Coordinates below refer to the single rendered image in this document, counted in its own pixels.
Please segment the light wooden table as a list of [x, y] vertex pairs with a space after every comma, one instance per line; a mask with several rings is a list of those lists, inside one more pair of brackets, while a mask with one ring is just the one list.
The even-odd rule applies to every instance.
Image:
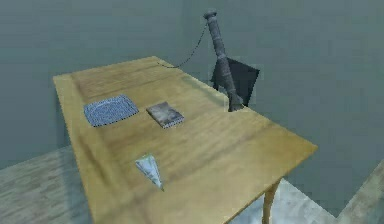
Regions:
[[[151, 56], [53, 79], [93, 224], [228, 224], [312, 155], [308, 140]], [[126, 95], [139, 112], [93, 127], [85, 105]], [[163, 129], [146, 111], [184, 116]], [[154, 156], [164, 190], [135, 165]]]

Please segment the grey floor lamp post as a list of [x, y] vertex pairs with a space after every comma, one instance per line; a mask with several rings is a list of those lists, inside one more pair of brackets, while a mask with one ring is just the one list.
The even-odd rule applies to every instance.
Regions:
[[220, 68], [221, 80], [223, 81], [223, 87], [225, 88], [228, 95], [228, 111], [233, 112], [241, 110], [244, 108], [244, 106], [236, 93], [236, 87], [232, 79], [230, 66], [225, 52], [224, 42], [222, 40], [220, 29], [218, 26], [217, 12], [215, 10], [209, 10], [204, 14], [204, 18], [207, 20], [209, 26], [209, 31], [212, 37], [215, 54], [217, 56], [217, 62]]

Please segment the blue patterned square plate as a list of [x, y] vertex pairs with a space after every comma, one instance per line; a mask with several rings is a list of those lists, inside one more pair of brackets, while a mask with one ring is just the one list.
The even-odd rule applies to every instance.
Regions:
[[129, 118], [137, 114], [139, 109], [126, 95], [118, 95], [87, 104], [83, 111], [90, 125], [99, 127]]

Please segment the pale triangular paper piece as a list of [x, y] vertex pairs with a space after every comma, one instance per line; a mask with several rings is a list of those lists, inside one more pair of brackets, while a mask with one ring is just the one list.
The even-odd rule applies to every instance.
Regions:
[[160, 190], [164, 190], [160, 172], [153, 155], [145, 154], [135, 161], [136, 167]]

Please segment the grey brown book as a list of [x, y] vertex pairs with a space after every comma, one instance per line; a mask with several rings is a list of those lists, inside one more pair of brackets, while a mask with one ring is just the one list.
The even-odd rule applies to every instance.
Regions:
[[146, 111], [163, 129], [172, 127], [184, 121], [184, 116], [171, 107], [167, 102], [150, 106]]

